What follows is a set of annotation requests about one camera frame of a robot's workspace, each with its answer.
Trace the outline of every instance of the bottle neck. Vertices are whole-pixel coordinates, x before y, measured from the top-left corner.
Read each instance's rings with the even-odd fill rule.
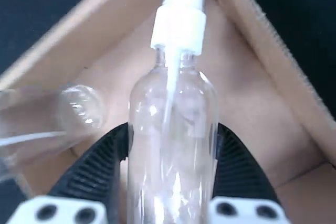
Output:
[[[166,54],[164,48],[156,49],[156,67],[167,67],[167,57],[174,57]],[[195,69],[196,67],[196,56],[188,51],[182,51],[180,53],[180,68],[181,69]]]

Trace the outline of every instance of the white pump cap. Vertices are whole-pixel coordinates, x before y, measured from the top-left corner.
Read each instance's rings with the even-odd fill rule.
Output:
[[[204,0],[164,0],[157,9],[151,47],[174,46],[202,53],[206,16]]]

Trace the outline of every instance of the cardboard box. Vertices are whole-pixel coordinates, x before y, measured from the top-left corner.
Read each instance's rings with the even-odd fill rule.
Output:
[[[86,84],[102,93],[109,111],[106,127],[92,141],[23,172],[33,194],[46,193],[94,140],[127,121],[130,91],[154,64],[149,45],[160,4],[83,0],[1,76],[1,89]],[[254,0],[206,0],[206,14],[198,68],[217,90],[220,122],[254,155],[289,218],[295,223],[335,221],[335,215],[330,218],[336,173],[327,163],[336,164],[336,128],[328,110]],[[124,162],[122,217],[126,181]],[[317,191],[323,198],[314,201]]]

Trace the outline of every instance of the mounting hole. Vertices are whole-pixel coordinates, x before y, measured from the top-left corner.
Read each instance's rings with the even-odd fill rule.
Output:
[[[217,205],[217,213],[220,215],[234,216],[237,215],[237,210],[231,204],[224,202]]]
[[[76,224],[90,224],[96,217],[96,212],[92,208],[83,208],[75,216]]]
[[[38,220],[50,220],[54,217],[57,211],[57,207],[55,205],[45,205],[39,209],[36,214],[36,218]]]
[[[276,219],[278,217],[277,212],[268,206],[260,206],[257,208],[257,214],[260,217],[268,218],[268,219]]]

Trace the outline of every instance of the transparent bottle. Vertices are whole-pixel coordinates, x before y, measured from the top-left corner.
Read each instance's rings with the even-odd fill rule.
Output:
[[[181,50],[165,130],[167,47],[134,86],[129,114],[128,224],[205,223],[212,196],[218,125],[214,88]]]

